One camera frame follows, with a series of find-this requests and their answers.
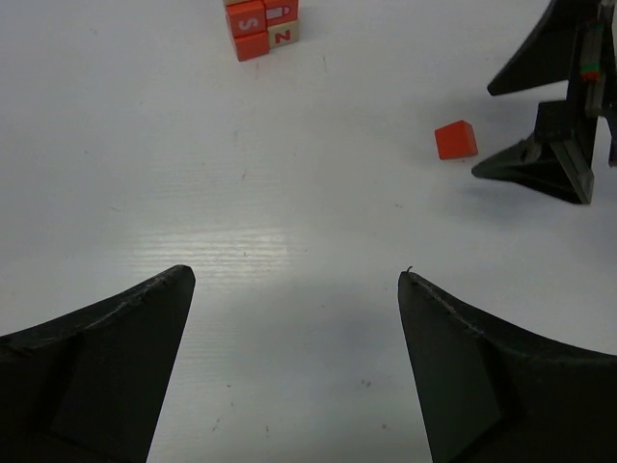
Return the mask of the natural wood block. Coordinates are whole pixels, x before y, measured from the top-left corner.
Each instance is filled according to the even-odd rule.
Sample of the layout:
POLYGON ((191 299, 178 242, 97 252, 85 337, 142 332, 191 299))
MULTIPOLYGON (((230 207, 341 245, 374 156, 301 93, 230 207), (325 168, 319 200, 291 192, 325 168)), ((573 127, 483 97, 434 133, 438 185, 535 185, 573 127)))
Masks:
POLYGON ((237 5, 247 5, 247 4, 258 4, 259 6, 263 6, 262 0, 224 0, 223 1, 225 7, 237 6, 237 5))

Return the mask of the red house-shaped block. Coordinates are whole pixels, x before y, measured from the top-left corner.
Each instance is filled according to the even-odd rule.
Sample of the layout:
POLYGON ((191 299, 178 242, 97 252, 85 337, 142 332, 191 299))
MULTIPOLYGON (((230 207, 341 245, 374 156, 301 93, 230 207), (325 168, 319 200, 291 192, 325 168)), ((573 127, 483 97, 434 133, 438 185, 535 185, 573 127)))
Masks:
POLYGON ((437 128, 434 134, 440 160, 469 158, 478 154, 473 128, 466 121, 437 128))

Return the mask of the red cube block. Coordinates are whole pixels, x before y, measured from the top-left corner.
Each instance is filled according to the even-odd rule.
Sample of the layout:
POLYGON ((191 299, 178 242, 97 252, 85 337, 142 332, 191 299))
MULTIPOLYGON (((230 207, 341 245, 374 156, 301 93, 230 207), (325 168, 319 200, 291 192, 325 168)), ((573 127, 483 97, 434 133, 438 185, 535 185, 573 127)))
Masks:
POLYGON ((226 7, 226 16, 234 38, 264 32, 266 29, 264 5, 247 4, 226 7))
POLYGON ((232 41, 235 55, 239 62, 246 62, 267 55, 270 52, 269 35, 267 32, 233 38, 232 41))
POLYGON ((292 22, 298 18, 297 0, 263 0, 268 27, 292 22))

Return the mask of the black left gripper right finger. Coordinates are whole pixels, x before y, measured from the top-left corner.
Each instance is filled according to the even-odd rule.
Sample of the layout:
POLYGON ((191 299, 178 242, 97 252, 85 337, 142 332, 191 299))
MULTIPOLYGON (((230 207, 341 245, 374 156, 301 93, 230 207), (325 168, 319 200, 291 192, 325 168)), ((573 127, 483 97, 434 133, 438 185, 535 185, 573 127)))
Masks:
POLYGON ((413 271, 398 304, 436 462, 612 462, 616 359, 534 334, 413 271))

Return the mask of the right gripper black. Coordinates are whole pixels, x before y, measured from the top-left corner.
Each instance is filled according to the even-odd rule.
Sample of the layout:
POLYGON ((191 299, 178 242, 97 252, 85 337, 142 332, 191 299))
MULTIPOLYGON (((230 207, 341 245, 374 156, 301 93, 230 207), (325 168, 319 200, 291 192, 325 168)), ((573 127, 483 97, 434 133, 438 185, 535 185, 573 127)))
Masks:
POLYGON ((590 204, 597 124, 616 166, 616 3, 552 0, 517 52, 489 83, 508 95, 565 80, 563 100, 538 108, 532 136, 479 162, 476 178, 519 184, 571 204, 590 204))

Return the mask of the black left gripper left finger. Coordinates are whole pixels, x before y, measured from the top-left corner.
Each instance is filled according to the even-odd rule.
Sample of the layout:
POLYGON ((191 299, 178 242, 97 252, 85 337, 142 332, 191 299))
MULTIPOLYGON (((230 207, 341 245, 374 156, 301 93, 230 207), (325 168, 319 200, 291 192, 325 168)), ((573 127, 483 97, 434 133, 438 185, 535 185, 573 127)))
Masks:
POLYGON ((3 336, 2 461, 146 461, 195 284, 175 265, 3 336))

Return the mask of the natural wood cube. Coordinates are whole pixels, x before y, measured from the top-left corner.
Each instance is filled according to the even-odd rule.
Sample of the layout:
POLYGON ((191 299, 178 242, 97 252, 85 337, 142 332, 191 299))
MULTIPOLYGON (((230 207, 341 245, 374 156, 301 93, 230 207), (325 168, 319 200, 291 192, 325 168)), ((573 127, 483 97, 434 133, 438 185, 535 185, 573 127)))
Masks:
POLYGON ((267 28, 269 47, 271 49, 295 43, 300 38, 300 21, 298 19, 269 26, 267 28))

